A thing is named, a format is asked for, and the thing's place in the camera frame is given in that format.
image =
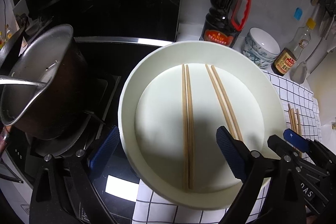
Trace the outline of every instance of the large plastic bottle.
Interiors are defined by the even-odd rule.
[[[251,0],[210,0],[200,40],[232,47],[250,13]]]

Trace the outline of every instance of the floral patterned bowl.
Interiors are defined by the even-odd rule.
[[[251,28],[245,37],[245,41],[267,60],[274,60],[280,54],[277,41],[262,29]]]
[[[248,59],[250,59],[253,63],[255,63],[259,68],[264,69],[266,67],[268,67],[269,65],[271,65],[271,63],[273,63],[273,60],[268,60],[266,58],[263,58],[260,54],[258,54],[253,48],[252,46],[247,42],[247,40],[245,39],[243,47],[243,54],[248,57]]]

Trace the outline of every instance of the white grid tablecloth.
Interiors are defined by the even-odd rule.
[[[311,140],[321,139],[319,107],[317,100],[313,97],[313,93],[292,82],[284,77],[264,71],[266,76],[274,85],[285,112],[287,127],[290,128],[288,116],[288,103],[294,109],[299,109],[300,120],[302,126],[302,136]],[[302,157],[309,162],[311,159],[303,153]],[[247,222],[250,222],[258,217],[263,202],[266,198],[268,185],[266,185],[259,193],[258,199],[251,211]],[[133,214],[133,224],[142,223],[167,223],[167,224],[182,224],[182,223],[218,223],[228,209],[216,211],[193,210],[184,206],[175,205],[164,198],[157,195],[145,183],[140,180],[137,201]]]

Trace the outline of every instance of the metal screw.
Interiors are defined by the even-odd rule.
[[[53,157],[52,154],[47,154],[47,155],[44,156],[44,160],[45,161],[50,161],[52,159],[52,157]]]
[[[284,155],[283,159],[286,161],[286,162],[290,162],[292,159],[290,156],[288,155]]]
[[[76,151],[76,156],[77,157],[81,157],[85,154],[85,150],[84,149],[79,149]]]
[[[252,155],[252,157],[254,157],[254,158],[258,158],[258,157],[260,157],[260,153],[259,153],[258,151],[256,151],[256,150],[251,151],[251,155]]]

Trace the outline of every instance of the metal pot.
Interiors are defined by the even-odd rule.
[[[73,42],[73,28],[59,25],[38,37],[21,55],[11,76],[47,83],[5,85],[0,118],[41,140],[58,137],[83,111],[87,63]]]

